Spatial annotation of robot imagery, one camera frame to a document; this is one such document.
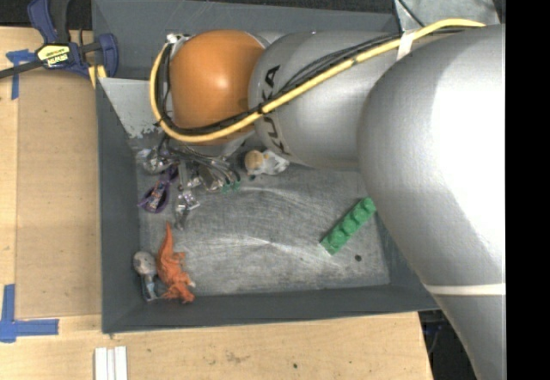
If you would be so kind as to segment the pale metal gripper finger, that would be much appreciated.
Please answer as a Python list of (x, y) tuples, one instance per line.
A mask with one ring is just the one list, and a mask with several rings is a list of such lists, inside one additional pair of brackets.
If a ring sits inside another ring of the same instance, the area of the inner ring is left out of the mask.
[(180, 161), (178, 163), (178, 190), (186, 191), (201, 184), (199, 178), (199, 166), (192, 161)]
[(200, 207), (192, 191), (178, 193), (174, 203), (174, 226), (177, 230), (185, 228), (186, 220), (191, 212)]

